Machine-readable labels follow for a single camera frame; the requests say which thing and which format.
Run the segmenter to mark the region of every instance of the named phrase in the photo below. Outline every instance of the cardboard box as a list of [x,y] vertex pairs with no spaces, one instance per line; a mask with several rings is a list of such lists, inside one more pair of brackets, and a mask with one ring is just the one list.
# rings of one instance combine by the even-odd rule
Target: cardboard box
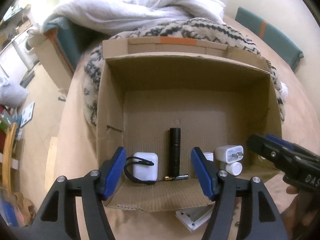
[[[190,161],[196,146],[213,152],[223,145],[242,145],[244,170],[239,177],[259,176],[265,182],[275,176],[278,171],[272,163],[261,162],[245,147],[253,133],[281,137],[277,99],[264,65],[229,59],[227,46],[214,42],[200,41],[198,46],[197,40],[154,40],[103,42],[106,64],[98,98],[99,164],[110,159],[118,146],[124,146],[128,156],[155,152],[159,158],[155,185],[133,183],[122,176],[106,205],[151,212],[208,205],[211,202],[203,195]],[[206,55],[208,51],[220,56]],[[235,54],[243,61],[251,57],[246,52]],[[249,60],[263,62],[254,57]],[[187,180],[161,181],[168,175],[171,127],[181,128],[180,174],[189,174]]]

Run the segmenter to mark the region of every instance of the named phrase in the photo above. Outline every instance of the patterned blanket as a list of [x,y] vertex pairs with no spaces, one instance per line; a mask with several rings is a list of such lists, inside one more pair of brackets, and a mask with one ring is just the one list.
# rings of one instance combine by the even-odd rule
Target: patterned blanket
[[[260,55],[256,44],[254,44],[248,36],[243,36],[240,32],[228,25],[214,24],[207,18],[193,18],[187,21],[167,22],[150,28],[143,27],[136,31],[121,32],[110,39],[150,36],[193,38],[219,42]],[[284,121],[284,98],[281,93],[282,85],[277,76],[276,68],[273,67],[269,61],[268,65],[276,91],[280,117],[281,120]],[[103,66],[102,44],[99,44],[92,50],[90,58],[84,67],[86,73],[86,78],[84,80],[84,116],[88,123],[94,126],[96,126],[98,92],[101,68],[103,68]]]

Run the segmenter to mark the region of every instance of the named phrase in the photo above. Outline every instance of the silver bolt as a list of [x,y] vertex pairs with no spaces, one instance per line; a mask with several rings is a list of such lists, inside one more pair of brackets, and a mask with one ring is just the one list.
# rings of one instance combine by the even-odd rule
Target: silver bolt
[[260,178],[258,178],[258,177],[253,177],[252,180],[255,183],[259,183],[261,181]]
[[224,171],[224,170],[221,170],[221,171],[219,171],[219,175],[221,177],[226,177],[226,176],[228,176],[228,173],[226,171]]
[[98,176],[98,174],[99,174],[98,170],[90,171],[90,176],[92,176],[92,177]]
[[57,177],[57,182],[63,182],[65,180],[64,176]]

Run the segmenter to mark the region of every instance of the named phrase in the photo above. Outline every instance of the beige floor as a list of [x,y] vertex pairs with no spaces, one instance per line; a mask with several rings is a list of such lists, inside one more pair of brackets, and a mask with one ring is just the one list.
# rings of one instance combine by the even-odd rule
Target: beige floor
[[39,209],[46,192],[44,190],[45,169],[51,137],[58,136],[64,102],[58,100],[61,94],[42,65],[35,67],[35,77],[27,87],[28,98],[22,109],[35,102],[33,117],[22,128],[21,140],[15,154],[20,160],[19,175],[14,185]]

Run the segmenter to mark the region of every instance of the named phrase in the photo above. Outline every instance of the white sheet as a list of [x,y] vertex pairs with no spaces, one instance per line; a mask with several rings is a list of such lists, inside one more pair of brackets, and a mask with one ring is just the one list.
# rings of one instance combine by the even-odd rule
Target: white sheet
[[63,0],[46,21],[65,16],[78,25],[113,36],[193,17],[224,24],[224,7],[219,0]]

